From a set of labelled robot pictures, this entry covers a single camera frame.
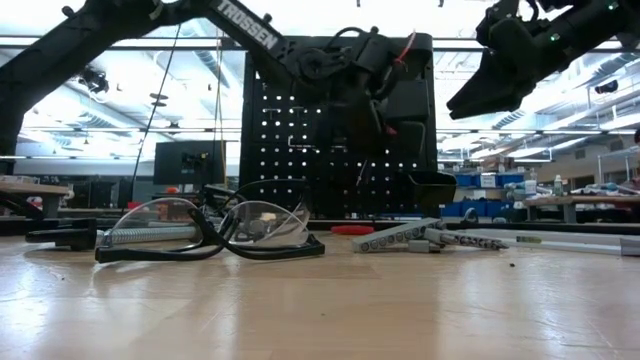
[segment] black robotic arm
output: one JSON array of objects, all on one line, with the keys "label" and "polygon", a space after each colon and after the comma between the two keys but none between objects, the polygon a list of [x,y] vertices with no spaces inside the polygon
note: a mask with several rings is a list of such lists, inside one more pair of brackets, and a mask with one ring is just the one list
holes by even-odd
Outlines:
[{"label": "black robotic arm", "polygon": [[[545,11],[571,7],[553,21],[538,18],[536,1]],[[627,51],[640,39],[640,1],[527,0],[534,16],[517,16],[519,0],[500,0],[476,28],[485,46],[478,71],[447,103],[452,119],[515,111],[536,84],[564,71],[585,53],[614,36]]]},{"label": "black robotic arm", "polygon": [[270,86],[290,90],[302,105],[329,105],[353,150],[380,155],[389,134],[378,105],[406,71],[402,57],[416,37],[399,45],[377,28],[349,28],[358,31],[349,48],[308,48],[271,27],[269,15],[260,18],[237,0],[87,0],[77,12],[63,12],[65,21],[0,68],[0,155],[15,151],[26,111],[115,42],[194,18],[208,19],[247,49]]}]

